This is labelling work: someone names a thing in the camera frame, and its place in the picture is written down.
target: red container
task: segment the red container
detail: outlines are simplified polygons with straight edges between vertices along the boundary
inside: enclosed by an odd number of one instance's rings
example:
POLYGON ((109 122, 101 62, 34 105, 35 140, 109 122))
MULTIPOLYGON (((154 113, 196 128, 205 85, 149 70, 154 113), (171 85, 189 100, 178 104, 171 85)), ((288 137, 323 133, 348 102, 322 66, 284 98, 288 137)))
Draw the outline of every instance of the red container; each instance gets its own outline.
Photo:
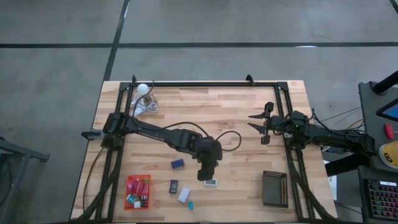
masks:
POLYGON ((124 198, 125 210, 148 209, 150 200, 150 175, 129 175, 126 180, 126 194, 124 198), (134 205, 127 201, 127 196, 132 195, 135 198, 140 198, 141 207, 134 208, 134 205))

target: butcher block tabletop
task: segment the butcher block tabletop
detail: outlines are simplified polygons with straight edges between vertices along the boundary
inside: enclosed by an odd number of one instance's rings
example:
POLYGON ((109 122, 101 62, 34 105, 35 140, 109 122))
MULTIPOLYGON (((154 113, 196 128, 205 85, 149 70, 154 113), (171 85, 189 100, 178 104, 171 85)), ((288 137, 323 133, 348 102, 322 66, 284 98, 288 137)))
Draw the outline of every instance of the butcher block tabletop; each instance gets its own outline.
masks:
MULTIPOLYGON (((293 110, 311 115, 310 105, 301 80, 286 81, 289 85, 293 110)), ((102 129, 108 115, 114 112, 120 82, 104 82, 93 124, 94 129, 102 129)), ((215 169, 216 187, 204 186, 197 180, 200 164, 188 154, 169 148, 164 142, 156 141, 137 134, 126 136, 123 161, 119 176, 113 222, 292 222, 296 221, 294 200, 290 177, 288 177, 288 208, 264 206, 262 204, 262 171, 285 172, 287 167, 284 142, 281 136, 270 132, 271 142, 261 145, 261 135, 247 123, 262 125, 264 120, 248 118, 261 114, 264 105, 274 102, 274 112, 278 115, 273 87, 267 86, 209 86, 209 87, 155 87, 159 112, 146 112, 137 116, 141 121, 156 126, 166 126, 181 121, 190 121, 200 125, 210 136, 234 130, 242 135, 242 145, 233 152, 223 152, 223 160, 215 169), (170 163, 183 159, 185 166, 173 170, 170 163), (147 210, 124 210, 126 199, 126 179, 129 175, 151 176, 150 208, 147 210), (178 180, 177 194, 170 194, 170 180, 178 180), (179 202, 182 188, 190 189, 186 203, 179 202), (188 201, 194 209, 188 209, 188 201)), ((284 111, 287 111, 282 94, 284 111)), ((174 128, 201 131, 189 124, 174 128)), ((226 134, 220 138, 223 149, 235 147, 239 138, 235 134, 226 134)), ((75 203, 71 218, 83 212, 83 188, 88 171, 100 152, 101 140, 89 142, 81 171, 75 203)), ((324 208, 337 217, 328 177, 319 147, 307 146, 303 150, 305 167, 311 191, 324 208)), ((85 195, 87 207, 98 193, 103 175, 106 150, 99 155, 88 182, 85 195)), ((300 191, 302 209, 307 211, 303 193, 300 191)), ((104 215, 108 210, 110 190, 104 199, 104 215)))

